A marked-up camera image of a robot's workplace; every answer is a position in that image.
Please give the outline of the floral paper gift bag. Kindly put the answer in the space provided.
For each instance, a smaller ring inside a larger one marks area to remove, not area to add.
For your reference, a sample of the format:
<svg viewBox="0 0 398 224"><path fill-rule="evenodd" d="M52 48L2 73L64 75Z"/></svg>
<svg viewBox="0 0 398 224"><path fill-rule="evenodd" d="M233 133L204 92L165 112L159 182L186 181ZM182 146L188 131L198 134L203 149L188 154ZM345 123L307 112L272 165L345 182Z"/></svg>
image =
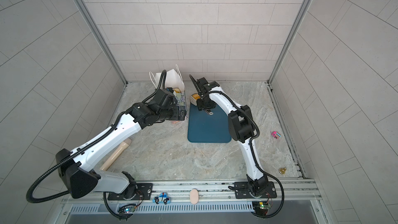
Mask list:
<svg viewBox="0 0 398 224"><path fill-rule="evenodd" d="M185 95L185 85L182 81L182 75L179 70L178 65L176 68L171 69L166 72L165 77L165 88L172 88L172 93L176 97L177 105L179 106L187 106L186 103L186 95Z"/></svg>

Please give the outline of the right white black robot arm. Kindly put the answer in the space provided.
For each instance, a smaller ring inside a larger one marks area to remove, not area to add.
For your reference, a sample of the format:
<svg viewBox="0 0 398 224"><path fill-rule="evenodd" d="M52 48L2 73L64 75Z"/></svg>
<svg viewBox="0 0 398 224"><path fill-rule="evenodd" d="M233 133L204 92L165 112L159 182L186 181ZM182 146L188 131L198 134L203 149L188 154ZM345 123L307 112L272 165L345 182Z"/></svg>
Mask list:
<svg viewBox="0 0 398 224"><path fill-rule="evenodd" d="M228 128L231 138L240 145L247 169L247 186L230 186L229 189L236 193L248 192L254 198L266 197L266 201L255 204L253 215L262 218L272 218L279 214L285 202L285 192L281 181L274 175L271 175L261 167L255 139L260 136L260 130L252 117L251 109L248 105L240 105L231 99L220 87L217 82L208 82L204 77L194 79L189 76L199 99L197 107L199 110L211 110L219 106L228 116ZM281 190L281 202L276 211L269 213L271 205L270 200L277 197L274 183L268 179L274 179Z"/></svg>

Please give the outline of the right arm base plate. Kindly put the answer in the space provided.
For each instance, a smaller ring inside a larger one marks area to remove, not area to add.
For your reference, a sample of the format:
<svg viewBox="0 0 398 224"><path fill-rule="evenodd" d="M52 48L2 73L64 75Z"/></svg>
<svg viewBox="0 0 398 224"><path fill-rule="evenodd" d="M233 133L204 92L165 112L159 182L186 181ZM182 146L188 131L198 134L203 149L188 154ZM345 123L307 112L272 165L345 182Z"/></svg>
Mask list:
<svg viewBox="0 0 398 224"><path fill-rule="evenodd" d="M276 187L272 181L260 186L250 186L247 181L236 181L232 188L236 199L277 198Z"/></svg>

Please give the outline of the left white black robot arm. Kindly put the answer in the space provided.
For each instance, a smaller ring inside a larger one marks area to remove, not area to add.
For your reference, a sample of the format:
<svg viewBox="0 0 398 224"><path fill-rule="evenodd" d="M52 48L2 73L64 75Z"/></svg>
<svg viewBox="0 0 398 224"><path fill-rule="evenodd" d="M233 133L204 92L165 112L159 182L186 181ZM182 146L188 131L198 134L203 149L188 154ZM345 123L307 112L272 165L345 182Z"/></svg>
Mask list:
<svg viewBox="0 0 398 224"><path fill-rule="evenodd" d="M184 119L186 112L179 110L176 96L165 87L166 76L167 71L163 70L154 93L121 112L115 122L95 138L71 151L60 150L56 155L57 164L30 186L26 200L42 203L65 195L79 199L93 191L123 193L131 197L135 181L129 173L95 171L94 168L104 156L142 129L166 120ZM43 198L34 197L38 185L54 171L58 171L67 190Z"/></svg>

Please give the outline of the round swirl bun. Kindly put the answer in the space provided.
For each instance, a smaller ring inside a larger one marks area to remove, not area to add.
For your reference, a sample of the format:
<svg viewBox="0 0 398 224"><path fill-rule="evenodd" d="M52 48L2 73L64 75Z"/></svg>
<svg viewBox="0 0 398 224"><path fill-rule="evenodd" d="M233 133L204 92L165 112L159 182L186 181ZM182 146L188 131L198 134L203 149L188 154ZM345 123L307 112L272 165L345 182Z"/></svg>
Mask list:
<svg viewBox="0 0 398 224"><path fill-rule="evenodd" d="M200 99L201 97L197 94L197 93L195 93L195 94L192 94L191 95L191 100L194 100L194 101L196 101L196 100L198 100L198 99Z"/></svg>

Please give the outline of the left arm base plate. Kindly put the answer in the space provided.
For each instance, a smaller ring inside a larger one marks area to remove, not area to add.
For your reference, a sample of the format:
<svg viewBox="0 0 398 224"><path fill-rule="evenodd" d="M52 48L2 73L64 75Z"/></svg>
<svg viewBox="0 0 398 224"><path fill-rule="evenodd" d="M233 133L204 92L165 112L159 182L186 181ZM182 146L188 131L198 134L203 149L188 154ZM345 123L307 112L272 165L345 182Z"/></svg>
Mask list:
<svg viewBox="0 0 398 224"><path fill-rule="evenodd" d="M110 201L142 201L149 200L153 189L152 183L137 183L129 185L127 189L120 193L110 192L107 200Z"/></svg>

